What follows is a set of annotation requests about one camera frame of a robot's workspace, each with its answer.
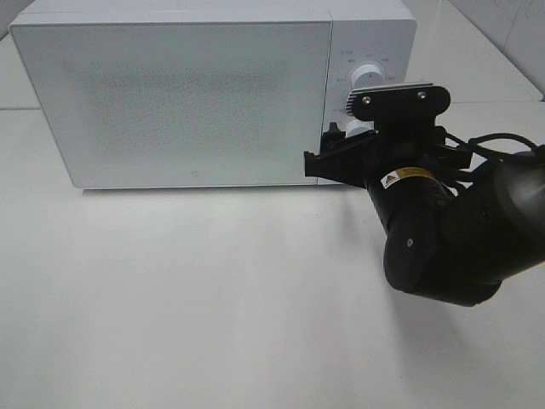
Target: robotic arm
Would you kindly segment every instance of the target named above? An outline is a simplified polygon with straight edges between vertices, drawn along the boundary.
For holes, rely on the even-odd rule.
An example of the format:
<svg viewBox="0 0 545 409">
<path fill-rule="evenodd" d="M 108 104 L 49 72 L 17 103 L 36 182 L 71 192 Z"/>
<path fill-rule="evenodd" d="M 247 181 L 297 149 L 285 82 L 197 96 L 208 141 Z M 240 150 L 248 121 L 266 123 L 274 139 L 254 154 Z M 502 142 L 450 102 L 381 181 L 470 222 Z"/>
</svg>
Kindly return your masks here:
<svg viewBox="0 0 545 409">
<path fill-rule="evenodd" d="M 356 89 L 346 110 L 375 129 L 346 138 L 331 124 L 319 155 L 305 152 L 305 174 L 368 190 L 393 288 L 473 306 L 545 261 L 545 146 L 512 134 L 464 142 L 435 125 L 449 105 L 448 91 L 432 84 Z M 529 150 L 480 146 L 495 139 Z M 486 161 L 464 170 L 474 154 Z"/>
</svg>

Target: white microwave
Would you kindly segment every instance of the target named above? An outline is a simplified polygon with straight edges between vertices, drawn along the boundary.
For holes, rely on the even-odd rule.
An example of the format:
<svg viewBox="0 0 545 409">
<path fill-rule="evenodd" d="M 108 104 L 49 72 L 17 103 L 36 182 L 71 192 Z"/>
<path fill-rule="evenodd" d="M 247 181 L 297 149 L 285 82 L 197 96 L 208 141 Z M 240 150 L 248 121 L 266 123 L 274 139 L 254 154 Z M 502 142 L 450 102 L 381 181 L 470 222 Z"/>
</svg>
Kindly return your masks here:
<svg viewBox="0 0 545 409">
<path fill-rule="evenodd" d="M 74 186 L 305 185 L 354 88 L 404 80 L 400 0 L 36 0 L 20 57 Z"/>
</svg>

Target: warning label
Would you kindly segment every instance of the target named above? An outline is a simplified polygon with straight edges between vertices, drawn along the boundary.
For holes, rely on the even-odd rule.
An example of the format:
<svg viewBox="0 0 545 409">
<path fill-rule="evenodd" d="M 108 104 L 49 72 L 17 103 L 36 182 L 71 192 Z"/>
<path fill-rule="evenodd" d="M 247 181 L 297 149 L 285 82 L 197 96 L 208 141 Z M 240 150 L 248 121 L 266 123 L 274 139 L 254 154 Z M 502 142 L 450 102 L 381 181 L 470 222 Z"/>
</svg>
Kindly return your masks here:
<svg viewBox="0 0 545 409">
<path fill-rule="evenodd" d="M 381 183 L 385 189 L 388 189 L 396 181 L 400 181 L 401 179 L 405 179 L 406 177 L 413 177 L 413 176 L 427 177 L 429 179 L 435 180 L 435 178 L 433 177 L 433 175 L 431 174 L 429 170 L 410 166 L 407 168 L 400 168 L 397 170 L 393 170 L 392 172 L 386 174 L 381 179 Z"/>
</svg>

